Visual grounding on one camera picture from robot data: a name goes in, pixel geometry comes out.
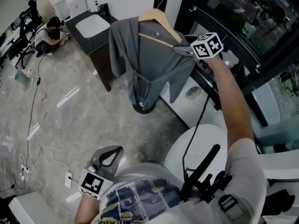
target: gray tile floor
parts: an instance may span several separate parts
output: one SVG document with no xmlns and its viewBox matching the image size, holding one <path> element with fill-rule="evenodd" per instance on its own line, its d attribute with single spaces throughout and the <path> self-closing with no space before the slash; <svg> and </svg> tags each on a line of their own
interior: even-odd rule
<svg viewBox="0 0 299 224">
<path fill-rule="evenodd" d="M 35 82 L 40 60 L 35 54 L 31 56 L 24 71 L 32 69 L 31 77 Z M 186 131 L 183 124 L 161 101 L 150 114 L 136 113 L 128 99 L 126 77 L 115 80 L 112 90 L 107 93 L 86 62 L 88 58 L 72 41 L 60 47 L 54 56 L 45 56 L 41 61 L 41 84 L 37 88 L 30 132 L 36 123 L 40 127 L 29 140 L 28 167 L 33 169 L 41 143 L 53 148 L 56 160 L 65 162 L 76 180 L 93 152 L 110 145 L 124 147 L 127 166 L 142 160 L 163 162 L 172 144 Z M 16 147 L 27 155 L 26 138 L 36 88 L 33 85 L 24 89 L 14 80 L 15 73 L 16 69 L 6 61 L 1 74 L 4 83 L 0 88 L 1 190 L 13 183 L 12 174 L 19 186 L 23 186 Z M 57 108 L 58 102 L 76 86 L 79 92 Z M 47 98 L 41 101 L 45 93 Z M 53 162 L 49 148 L 41 148 L 38 160 L 36 171 L 31 175 L 55 195 L 65 199 L 78 191 L 75 182 L 71 189 L 64 186 L 66 168 Z M 73 222 L 75 210 L 54 197 L 34 178 L 25 175 L 25 180 L 25 190 L 15 188 L 0 193 L 0 197 L 38 190 L 60 217 L 68 223 Z"/>
</svg>

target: graphic t-shirt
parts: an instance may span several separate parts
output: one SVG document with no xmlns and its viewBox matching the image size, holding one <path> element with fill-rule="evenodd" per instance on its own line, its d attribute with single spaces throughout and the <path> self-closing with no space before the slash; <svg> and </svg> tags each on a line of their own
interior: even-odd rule
<svg viewBox="0 0 299 224">
<path fill-rule="evenodd" d="M 226 175 L 231 175 L 224 192 L 248 204 L 251 220 L 257 224 L 266 196 L 266 179 L 254 142 L 237 141 L 228 152 Z M 141 163 L 117 175 L 117 181 L 101 198 L 100 213 L 93 224 L 209 224 L 227 223 L 214 198 L 207 203 L 198 197 L 183 201 L 183 182 L 164 166 Z"/>
</svg>

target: green object on floor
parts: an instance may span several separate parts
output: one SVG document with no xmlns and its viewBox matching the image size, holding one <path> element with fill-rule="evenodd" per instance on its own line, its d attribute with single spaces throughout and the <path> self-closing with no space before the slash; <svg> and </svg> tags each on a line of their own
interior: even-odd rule
<svg viewBox="0 0 299 224">
<path fill-rule="evenodd" d="M 16 75 L 14 76 L 14 79 L 23 84 L 24 86 L 28 85 L 29 83 L 29 78 L 23 73 L 23 71 L 18 70 Z"/>
</svg>

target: dark countertop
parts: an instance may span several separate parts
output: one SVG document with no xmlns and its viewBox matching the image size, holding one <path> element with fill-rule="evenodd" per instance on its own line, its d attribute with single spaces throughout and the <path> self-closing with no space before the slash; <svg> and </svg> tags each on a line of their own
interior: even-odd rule
<svg viewBox="0 0 299 224">
<path fill-rule="evenodd" d="M 90 38 L 83 37 L 81 35 L 81 33 L 78 31 L 78 29 L 76 28 L 76 25 L 78 24 L 78 22 L 84 20 L 85 18 L 87 18 L 91 15 L 95 15 L 95 13 L 86 11 L 65 23 L 66 27 L 68 28 L 68 30 L 70 31 L 72 36 L 75 38 L 75 40 L 77 41 L 77 43 L 79 44 L 81 49 L 87 55 L 89 55 L 93 51 L 95 51 L 95 50 L 99 49 L 100 47 L 109 43 L 110 28 L 108 28 L 105 31 L 102 31 L 102 32 L 98 33 L 97 35 L 90 37 Z M 105 18 L 103 18 L 103 19 L 106 20 L 107 22 L 109 22 L 110 24 L 117 21 L 117 19 L 114 18 L 113 16 L 110 16 L 108 19 L 105 19 Z"/>
</svg>

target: black hair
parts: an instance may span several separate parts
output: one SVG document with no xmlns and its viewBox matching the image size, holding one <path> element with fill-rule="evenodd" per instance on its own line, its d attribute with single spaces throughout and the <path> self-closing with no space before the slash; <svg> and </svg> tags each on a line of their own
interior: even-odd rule
<svg viewBox="0 0 299 224">
<path fill-rule="evenodd" d="M 52 17 L 51 19 L 50 19 L 50 21 L 47 23 L 47 27 L 56 27 L 56 28 L 58 28 L 58 27 L 60 27 L 61 26 L 61 21 L 59 20 L 59 18 L 58 17 Z"/>
</svg>

